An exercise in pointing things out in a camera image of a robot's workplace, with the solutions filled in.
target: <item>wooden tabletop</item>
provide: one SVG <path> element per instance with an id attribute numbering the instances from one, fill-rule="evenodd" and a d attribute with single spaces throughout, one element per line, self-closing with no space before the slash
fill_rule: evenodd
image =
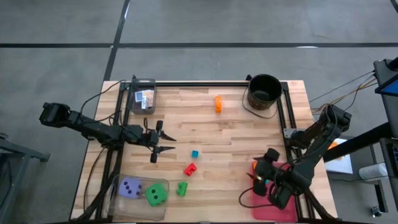
<path id="1" fill-rule="evenodd" d="M 115 82 L 104 82 L 103 90 Z M 298 128 L 313 123 L 310 105 L 301 80 L 287 81 L 295 120 Z M 95 119 L 109 116 L 115 110 L 119 86 L 101 95 Z M 162 152 L 156 164 L 149 162 L 150 151 L 141 146 L 125 144 L 121 173 L 126 175 L 167 179 L 170 191 L 166 214 L 162 222 L 258 222 L 251 209 L 238 203 L 239 194 L 250 187 L 246 175 L 253 157 L 262 156 L 268 147 L 277 149 L 285 162 L 285 149 L 279 117 L 258 118 L 242 107 L 245 87 L 158 87 L 156 109 L 146 116 L 150 128 L 157 120 L 164 121 L 164 131 L 177 142 L 160 141 L 161 146 L 176 149 Z M 222 97 L 222 113 L 215 113 L 215 96 Z M 287 108 L 282 97 L 286 123 Z M 264 116 L 276 112 L 276 104 L 263 111 Z M 142 125 L 143 115 L 129 115 L 129 124 Z M 83 192 L 91 166 L 101 151 L 98 142 L 88 145 L 71 218 L 83 213 Z M 192 150 L 199 151 L 199 158 L 192 159 Z M 87 203 L 98 193 L 103 173 L 105 152 L 97 163 L 88 187 Z M 189 163 L 197 165 L 197 171 L 188 177 L 183 173 Z M 175 191 L 180 181 L 188 182 L 187 194 L 179 197 Z M 315 168 L 311 190 L 326 208 L 337 216 L 325 165 L 321 160 Z M 249 194 L 244 202 L 249 203 Z M 114 222 L 149 222 L 136 218 L 114 216 Z"/>

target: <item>red block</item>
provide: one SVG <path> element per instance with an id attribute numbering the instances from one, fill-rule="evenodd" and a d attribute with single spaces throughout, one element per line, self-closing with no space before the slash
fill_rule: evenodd
<path id="1" fill-rule="evenodd" d="M 186 174 L 187 176 L 191 176 L 192 173 L 197 169 L 197 167 L 195 166 L 195 164 L 192 162 L 191 164 L 189 164 L 189 166 L 187 166 L 187 168 L 185 168 L 184 170 L 184 174 Z"/>

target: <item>red tray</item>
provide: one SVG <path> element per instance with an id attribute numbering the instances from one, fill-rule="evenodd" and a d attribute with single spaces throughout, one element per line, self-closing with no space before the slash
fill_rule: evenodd
<path id="1" fill-rule="evenodd" d="M 254 173 L 254 166 L 256 165 L 256 161 L 252 163 L 251 173 Z M 282 164 L 275 162 L 275 166 L 280 166 Z M 269 194 L 269 187 L 273 181 L 269 181 L 266 185 L 267 187 L 267 195 Z M 268 196 L 261 197 L 256 195 L 253 191 L 251 191 L 251 198 L 253 206 L 256 205 L 266 205 L 270 204 L 268 201 Z M 280 210 L 275 206 L 261 207 L 261 208 L 252 208 L 252 215 L 257 220 L 272 220 L 278 222 L 297 222 L 297 214 L 296 214 L 296 206 L 294 203 L 295 197 L 291 197 L 285 209 Z"/>

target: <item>black bucket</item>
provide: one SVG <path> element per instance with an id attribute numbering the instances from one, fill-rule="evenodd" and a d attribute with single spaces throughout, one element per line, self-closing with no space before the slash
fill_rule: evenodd
<path id="1" fill-rule="evenodd" d="M 269 108 L 282 95 L 282 85 L 271 75 L 256 75 L 249 82 L 248 101 L 257 110 Z"/>

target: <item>purple die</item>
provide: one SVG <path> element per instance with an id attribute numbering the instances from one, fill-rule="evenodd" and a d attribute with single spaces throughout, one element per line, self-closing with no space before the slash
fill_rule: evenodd
<path id="1" fill-rule="evenodd" d="M 119 195 L 132 199 L 137 199 L 141 194 L 141 188 L 141 181 L 134 178 L 125 177 L 120 183 Z"/>

